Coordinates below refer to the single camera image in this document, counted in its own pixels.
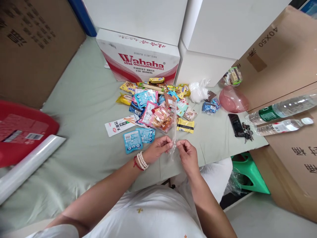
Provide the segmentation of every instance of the white box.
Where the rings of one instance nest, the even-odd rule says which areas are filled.
[[[190,51],[239,59],[290,1],[189,0],[181,37]]]
[[[235,59],[189,51],[182,38],[179,41],[178,49],[181,59],[175,85],[200,82],[207,78],[210,79],[208,86],[213,87],[236,61]]]
[[[95,26],[178,45],[187,0],[84,0]]]
[[[180,58],[177,46],[105,29],[96,40],[116,80],[136,83],[165,77],[173,84]]]

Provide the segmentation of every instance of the water bottle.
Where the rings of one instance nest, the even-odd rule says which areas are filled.
[[[265,107],[245,117],[247,124],[260,125],[295,115],[317,105],[317,94],[303,95]]]
[[[261,126],[255,129],[255,133],[259,136],[269,136],[278,133],[297,131],[303,125],[313,124],[313,120],[309,117],[301,120],[288,119],[281,122],[275,122],[266,126]]]

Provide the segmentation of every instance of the green bottle label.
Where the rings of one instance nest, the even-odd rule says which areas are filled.
[[[265,107],[259,110],[259,116],[262,118],[263,121],[266,122],[281,118],[273,111],[272,106]]]

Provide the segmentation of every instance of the plastic wrap roll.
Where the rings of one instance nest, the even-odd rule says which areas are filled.
[[[23,160],[0,178],[0,205],[11,196],[42,163],[66,140],[50,135]]]

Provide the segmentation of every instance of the snack pile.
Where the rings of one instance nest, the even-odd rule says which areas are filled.
[[[128,94],[121,93],[116,102],[128,105],[133,115],[105,126],[109,137],[135,125],[141,127],[123,135],[127,154],[142,149],[143,143],[152,143],[156,129],[167,133],[172,125],[176,125],[177,131],[194,133],[197,112],[187,103],[186,97],[190,95],[188,84],[174,86],[164,81],[164,77],[150,78],[149,82],[139,82],[136,85],[125,82],[120,86]],[[203,111],[215,113],[220,104],[212,98],[212,94],[210,96],[210,101],[205,103],[212,105],[212,109],[204,104]]]

